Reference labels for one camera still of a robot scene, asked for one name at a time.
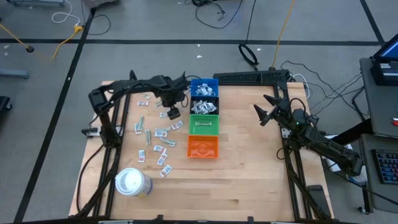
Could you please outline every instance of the white cable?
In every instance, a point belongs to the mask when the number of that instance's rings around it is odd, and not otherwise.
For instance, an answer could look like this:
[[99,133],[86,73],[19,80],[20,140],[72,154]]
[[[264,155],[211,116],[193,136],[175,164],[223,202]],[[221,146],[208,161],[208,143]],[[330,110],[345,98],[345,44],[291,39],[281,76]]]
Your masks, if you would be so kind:
[[307,99],[310,98],[310,87],[308,86],[308,83],[307,83],[306,79],[301,74],[296,74],[296,75],[293,76],[293,78],[296,77],[296,76],[300,76],[300,77],[302,77],[304,79],[305,85],[307,86],[307,92],[308,92]]
[[[56,13],[52,14],[51,20],[52,20],[54,23],[62,23],[62,22],[65,22],[65,21],[66,21],[66,19],[68,19],[68,17],[72,16],[72,17],[74,17],[74,18],[76,18],[76,19],[77,19],[76,26],[78,26],[78,25],[80,24],[80,19],[79,19],[79,17],[77,17],[77,16],[74,16],[74,15],[72,15],[72,14],[71,14],[71,13],[72,13],[72,11],[73,11],[72,4],[70,4],[70,2],[68,2],[67,0],[65,0],[65,1],[66,1],[66,2],[69,4],[69,6],[70,6],[70,12],[69,12],[69,13],[64,13],[64,12],[56,12]],[[54,16],[55,16],[55,15],[58,15],[58,14],[61,14],[61,15],[66,15],[66,17],[65,17],[64,19],[62,19],[61,21],[55,21],[55,20],[54,20]]]

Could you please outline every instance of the desk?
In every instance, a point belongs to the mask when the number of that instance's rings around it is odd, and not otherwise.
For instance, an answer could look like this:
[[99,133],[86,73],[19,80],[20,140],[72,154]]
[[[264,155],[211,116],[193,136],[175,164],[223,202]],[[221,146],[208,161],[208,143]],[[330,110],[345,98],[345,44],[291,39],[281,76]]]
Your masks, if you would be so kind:
[[370,118],[339,134],[333,140],[342,145],[353,142],[362,134],[378,134],[398,138],[398,128],[392,125],[392,118],[398,116],[394,103],[398,104],[398,86],[378,86],[370,71],[370,58],[360,61],[361,73],[368,101]]
[[[288,83],[288,87],[290,98],[300,98],[307,104],[302,83]],[[159,99],[150,98],[146,107],[137,106],[137,101],[145,100],[143,96],[131,96],[119,170],[127,167],[142,170],[153,178],[154,189],[147,197],[126,197],[116,192],[112,219],[148,220],[164,215],[165,220],[247,221],[248,216],[254,217],[255,221],[294,220],[285,162],[276,158],[277,150],[282,147],[279,126],[275,121],[260,126],[253,108],[253,104],[258,104],[267,111],[272,109],[263,94],[274,95],[273,87],[220,86],[219,92],[219,158],[187,158],[189,112],[186,109],[180,117],[183,127],[168,135],[169,139],[177,141],[177,145],[167,147],[169,156],[165,165],[171,165],[173,170],[163,179],[159,175],[163,167],[156,164],[160,154],[154,152],[153,147],[164,144],[154,137],[153,131],[179,119],[159,118],[159,113],[167,110],[154,106]],[[298,101],[292,103],[293,109],[300,106]],[[140,114],[145,116],[144,129],[152,131],[151,146],[146,146],[144,133],[136,135],[134,132],[134,123],[138,122]],[[100,145],[100,138],[87,141],[82,165]],[[146,150],[145,163],[138,163],[140,149]],[[320,156],[305,149],[300,153],[307,185],[323,186],[333,215]],[[102,161],[103,151],[86,168],[81,183],[81,206],[98,186]],[[304,218],[302,196],[298,189],[296,191],[300,214]],[[107,194],[105,190],[99,214],[104,213]],[[76,213],[75,199],[76,193],[71,215]]]
[[[391,184],[381,184],[379,176],[377,175],[376,166],[374,165],[373,157],[371,154],[372,149],[393,149],[397,150],[398,139],[385,138],[380,136],[372,136],[370,134],[363,134],[359,140],[361,154],[363,161],[366,164],[366,173],[368,174],[368,187],[370,190],[375,191],[391,200],[398,201],[398,186]],[[369,212],[372,207],[384,210],[387,212],[398,213],[398,207],[391,202],[382,198],[370,196]]]

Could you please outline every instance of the white lid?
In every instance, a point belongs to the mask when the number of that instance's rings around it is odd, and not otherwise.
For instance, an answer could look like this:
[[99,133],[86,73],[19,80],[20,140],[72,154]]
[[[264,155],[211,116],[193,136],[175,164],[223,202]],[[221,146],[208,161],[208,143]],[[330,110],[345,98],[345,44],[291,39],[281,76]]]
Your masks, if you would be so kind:
[[144,176],[135,168],[122,170],[116,176],[116,189],[123,195],[139,195],[144,185]]

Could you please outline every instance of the laptop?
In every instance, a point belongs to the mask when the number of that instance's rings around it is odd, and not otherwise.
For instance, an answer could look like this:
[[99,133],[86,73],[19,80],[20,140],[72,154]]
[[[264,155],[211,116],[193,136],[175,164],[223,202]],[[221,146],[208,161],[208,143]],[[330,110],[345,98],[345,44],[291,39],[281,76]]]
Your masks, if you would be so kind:
[[398,34],[373,57],[371,73],[377,85],[398,86]]

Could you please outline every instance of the gray carpet floor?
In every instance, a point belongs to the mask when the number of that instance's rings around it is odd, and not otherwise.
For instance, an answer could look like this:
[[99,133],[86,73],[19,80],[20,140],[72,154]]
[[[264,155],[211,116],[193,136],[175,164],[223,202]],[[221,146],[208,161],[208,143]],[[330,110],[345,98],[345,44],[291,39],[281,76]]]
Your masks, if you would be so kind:
[[[83,6],[82,12],[80,0],[70,2],[72,14],[83,21],[84,13],[87,19],[90,10]],[[232,18],[239,2],[219,2],[226,11],[226,17],[221,21],[217,21],[220,15],[213,6],[200,8],[198,16],[205,22],[222,26]],[[236,17],[225,29],[212,29],[199,23],[195,19],[196,7],[185,4],[184,0],[122,0],[118,5],[98,9],[95,15],[107,15],[112,26],[106,34],[89,35],[88,41],[153,41],[146,44],[88,42],[83,46],[74,77],[68,81],[71,84],[65,104],[24,221],[67,217],[86,144],[80,129],[85,128],[93,116],[87,97],[92,89],[103,80],[127,79],[130,69],[135,71],[138,78],[159,74],[175,78],[184,71],[200,77],[212,77],[220,72],[251,71],[252,68],[239,54],[238,45],[230,44],[230,41],[246,38],[253,3],[254,0],[244,0]],[[398,32],[395,22],[398,19],[395,13],[398,2],[366,0],[366,3],[382,38],[392,38]],[[289,6],[290,0],[257,1],[249,40],[277,40]],[[30,45],[35,47],[35,53],[28,54],[23,46],[7,43],[6,39],[10,37],[0,30],[0,68],[30,72],[28,80],[0,77],[0,95],[11,97],[14,106],[0,128],[0,223],[14,220],[76,52],[77,42],[65,44],[56,59],[49,60],[57,46],[49,42],[66,39],[72,34],[76,23],[76,19],[71,17],[61,24],[55,24],[51,21],[51,15],[58,11],[68,13],[69,10],[68,4],[64,8],[29,3],[13,6],[0,1],[2,24],[18,37],[32,39]],[[93,21],[90,33],[105,31],[107,27],[106,18],[98,17]],[[75,41],[80,37],[81,34],[74,37]],[[173,44],[163,40],[173,40]],[[189,40],[201,44],[187,44]],[[219,42],[209,44],[208,40]],[[303,42],[280,46],[276,61],[278,68],[286,60],[304,63],[333,88],[358,75],[359,59],[370,57],[380,48],[360,0],[297,0],[282,40]],[[305,41],[318,43],[314,45]],[[375,44],[342,44],[348,41]],[[274,57],[274,42],[250,45],[250,48],[260,62],[258,68],[267,70]],[[285,63],[284,68],[293,74],[303,75],[309,83],[321,85],[326,93],[332,92],[314,73],[302,66]],[[360,78],[347,91],[362,85]],[[324,96],[319,87],[309,87],[312,96],[308,102],[314,106]],[[350,102],[353,94],[345,98]],[[325,100],[311,112],[319,112],[329,102]],[[359,95],[357,102],[362,111],[367,112],[364,93]],[[318,116],[318,128],[328,133],[340,133],[361,121],[341,99],[324,108]],[[358,223],[394,223],[397,220],[397,214],[378,210],[368,216],[360,214],[356,208],[363,205],[361,189],[333,174],[325,175],[336,218]]]

